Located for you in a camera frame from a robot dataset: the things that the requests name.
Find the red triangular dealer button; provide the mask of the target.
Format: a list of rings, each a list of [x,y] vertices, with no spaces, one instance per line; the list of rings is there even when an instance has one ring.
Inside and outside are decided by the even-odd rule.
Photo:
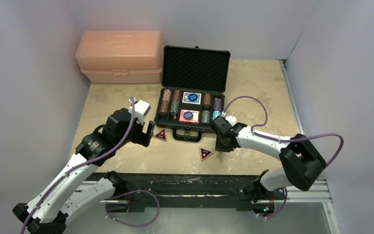
[[[160,139],[160,140],[163,140],[163,141],[166,141],[167,140],[167,136],[166,136],[166,131],[165,129],[162,129],[161,131],[159,131],[158,133],[156,133],[154,135],[155,138],[157,139]]]

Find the brown poker chip stack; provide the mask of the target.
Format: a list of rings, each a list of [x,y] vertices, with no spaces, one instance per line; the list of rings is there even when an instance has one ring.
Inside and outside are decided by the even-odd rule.
[[[204,108],[210,108],[211,106],[211,97],[212,95],[209,93],[204,94],[204,100],[203,100],[203,107]]]

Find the grey poker chip stack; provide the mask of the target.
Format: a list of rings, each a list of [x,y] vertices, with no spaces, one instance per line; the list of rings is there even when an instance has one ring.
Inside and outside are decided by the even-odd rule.
[[[207,125],[210,123],[210,111],[203,110],[201,121],[203,125]]]

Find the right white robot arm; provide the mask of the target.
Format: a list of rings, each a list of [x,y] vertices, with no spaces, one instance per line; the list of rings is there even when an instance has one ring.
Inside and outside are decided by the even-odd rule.
[[[246,148],[280,161],[280,168],[267,170],[255,180],[254,192],[259,198],[266,198],[274,190],[288,186],[308,191],[326,168],[325,159],[302,134],[276,136],[256,131],[243,123],[232,123],[225,117],[215,118],[210,127],[216,134],[217,151]]]

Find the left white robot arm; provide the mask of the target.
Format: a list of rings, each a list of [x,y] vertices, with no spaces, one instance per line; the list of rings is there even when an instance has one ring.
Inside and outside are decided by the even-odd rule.
[[[21,233],[61,234],[75,218],[104,199],[127,198],[142,193],[132,191],[116,171],[105,173],[90,188],[76,189],[116,151],[131,142],[148,147],[155,127],[149,122],[143,132],[148,107],[129,107],[115,111],[105,124],[83,137],[70,160],[53,181],[28,203],[17,204],[12,212],[23,223]]]

